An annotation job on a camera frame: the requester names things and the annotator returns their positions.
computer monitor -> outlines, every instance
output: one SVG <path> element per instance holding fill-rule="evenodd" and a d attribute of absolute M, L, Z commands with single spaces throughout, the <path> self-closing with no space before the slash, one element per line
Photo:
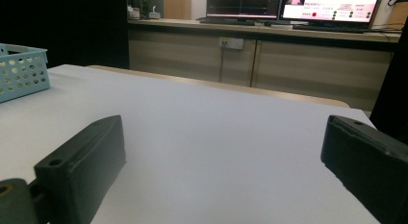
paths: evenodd
<path fill-rule="evenodd" d="M 281 0 L 280 20 L 368 28 L 378 0 Z"/>
<path fill-rule="evenodd" d="M 207 17 L 238 20 L 277 19 L 280 0 L 207 0 Z"/>

electrical socket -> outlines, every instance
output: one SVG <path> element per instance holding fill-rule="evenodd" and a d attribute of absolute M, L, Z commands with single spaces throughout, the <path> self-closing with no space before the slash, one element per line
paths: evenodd
<path fill-rule="evenodd" d="M 218 44 L 220 48 L 243 49 L 243 39 L 241 38 L 220 37 Z"/>

wooden cabinet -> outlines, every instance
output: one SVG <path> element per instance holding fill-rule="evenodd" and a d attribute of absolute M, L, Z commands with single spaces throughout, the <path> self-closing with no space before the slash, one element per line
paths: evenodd
<path fill-rule="evenodd" d="M 164 18 L 191 19 L 191 0 L 164 0 Z"/>

plastic basket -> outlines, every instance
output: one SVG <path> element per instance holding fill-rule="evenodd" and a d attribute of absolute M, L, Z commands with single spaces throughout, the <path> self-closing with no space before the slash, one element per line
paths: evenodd
<path fill-rule="evenodd" d="M 46 51 L 0 43 L 0 103 L 50 88 Z"/>

white tabletop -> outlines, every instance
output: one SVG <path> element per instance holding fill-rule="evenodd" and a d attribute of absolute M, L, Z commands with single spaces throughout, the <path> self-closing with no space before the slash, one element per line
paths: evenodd
<path fill-rule="evenodd" d="M 91 122 L 122 116 L 127 163 L 95 224 L 378 223 L 320 161 L 330 114 L 362 111 L 89 67 L 0 104 L 0 179 Z"/>

